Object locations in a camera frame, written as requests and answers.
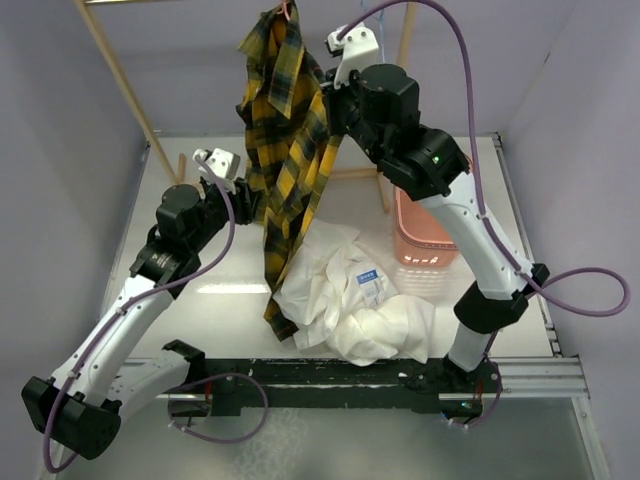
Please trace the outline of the yellow plaid flannel shirt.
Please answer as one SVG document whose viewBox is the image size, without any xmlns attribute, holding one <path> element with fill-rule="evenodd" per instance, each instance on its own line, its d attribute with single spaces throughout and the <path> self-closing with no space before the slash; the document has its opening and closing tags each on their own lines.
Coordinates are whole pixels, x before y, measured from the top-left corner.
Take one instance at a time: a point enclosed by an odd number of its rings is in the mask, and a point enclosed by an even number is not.
<svg viewBox="0 0 640 480">
<path fill-rule="evenodd" d="M 321 85 L 299 12 L 261 13 L 239 46 L 247 85 L 236 110 L 245 124 L 246 179 L 264 195 L 264 276 L 272 293 L 302 246 L 333 170 L 341 137 L 331 135 Z"/>
</svg>

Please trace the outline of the white collared shirt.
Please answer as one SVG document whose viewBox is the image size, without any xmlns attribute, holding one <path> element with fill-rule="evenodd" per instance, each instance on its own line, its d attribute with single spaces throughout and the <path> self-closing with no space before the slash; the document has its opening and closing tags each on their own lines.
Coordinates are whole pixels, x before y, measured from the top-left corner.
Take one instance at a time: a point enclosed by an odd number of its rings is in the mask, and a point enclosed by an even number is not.
<svg viewBox="0 0 640 480">
<path fill-rule="evenodd" d="M 426 362 L 435 306 L 399 293 L 359 236 L 317 220 L 294 255 L 274 300 L 297 327 L 297 349 L 331 352 L 360 367 L 398 355 Z"/>
</svg>

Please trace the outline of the light blue wire hanger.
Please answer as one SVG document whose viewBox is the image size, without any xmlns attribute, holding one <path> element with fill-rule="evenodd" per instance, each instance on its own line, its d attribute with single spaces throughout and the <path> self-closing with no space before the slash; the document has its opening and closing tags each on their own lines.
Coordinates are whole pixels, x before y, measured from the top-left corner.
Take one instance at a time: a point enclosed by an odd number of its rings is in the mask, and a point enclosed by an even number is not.
<svg viewBox="0 0 640 480">
<path fill-rule="evenodd" d="M 370 10 L 369 1 L 368 0 L 360 0 L 359 1 L 360 9 L 363 13 Z M 382 9 L 375 15 L 370 16 L 370 19 L 374 21 L 377 25 L 377 30 L 380 37 L 384 36 L 384 18 L 385 18 L 385 10 Z"/>
</svg>

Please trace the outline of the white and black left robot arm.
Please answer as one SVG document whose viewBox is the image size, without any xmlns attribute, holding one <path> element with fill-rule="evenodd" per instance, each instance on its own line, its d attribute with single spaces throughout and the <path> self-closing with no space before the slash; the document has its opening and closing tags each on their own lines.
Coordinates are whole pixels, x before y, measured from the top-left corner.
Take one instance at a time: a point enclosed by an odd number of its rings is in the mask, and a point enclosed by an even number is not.
<svg viewBox="0 0 640 480">
<path fill-rule="evenodd" d="M 128 373 L 121 369 L 154 321 L 188 282 L 206 272 L 200 252 L 224 227 L 247 225 L 258 195 L 243 179 L 229 187 L 202 180 L 167 189 L 156 223 L 116 300 L 81 346 L 45 379 L 21 391 L 34 428 L 74 457 L 93 460 L 136 411 L 167 391 L 194 392 L 207 383 L 203 351 L 180 340 Z"/>
</svg>

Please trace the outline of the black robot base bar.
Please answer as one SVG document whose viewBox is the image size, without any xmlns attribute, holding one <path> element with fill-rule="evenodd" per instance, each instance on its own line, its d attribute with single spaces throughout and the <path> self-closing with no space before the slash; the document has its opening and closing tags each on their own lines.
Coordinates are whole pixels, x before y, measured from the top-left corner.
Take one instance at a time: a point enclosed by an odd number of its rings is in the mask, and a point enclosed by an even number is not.
<svg viewBox="0 0 640 480">
<path fill-rule="evenodd" d="M 502 393 L 499 370 L 489 360 L 467 373 L 447 358 L 358 367 L 337 359 L 208 359 L 180 340 L 163 349 L 186 358 L 180 389 L 207 395 L 213 416 L 238 416 L 267 401 L 274 409 L 405 409 L 469 422 L 483 414 L 491 394 Z"/>
</svg>

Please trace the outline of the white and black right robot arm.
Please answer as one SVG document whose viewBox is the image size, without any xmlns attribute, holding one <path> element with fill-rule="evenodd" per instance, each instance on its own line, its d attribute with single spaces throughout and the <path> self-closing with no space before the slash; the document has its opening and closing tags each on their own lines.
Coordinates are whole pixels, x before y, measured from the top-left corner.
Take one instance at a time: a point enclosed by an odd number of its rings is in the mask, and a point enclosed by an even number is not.
<svg viewBox="0 0 640 480">
<path fill-rule="evenodd" d="M 421 124 L 420 87 L 404 69 L 376 64 L 344 78 L 331 69 L 321 89 L 330 132 L 350 136 L 379 173 L 429 211 L 475 277 L 454 306 L 459 327 L 444 369 L 452 389 L 467 391 L 480 379 L 492 336 L 520 320 L 549 269 L 528 260 L 495 223 L 453 137 Z"/>
</svg>

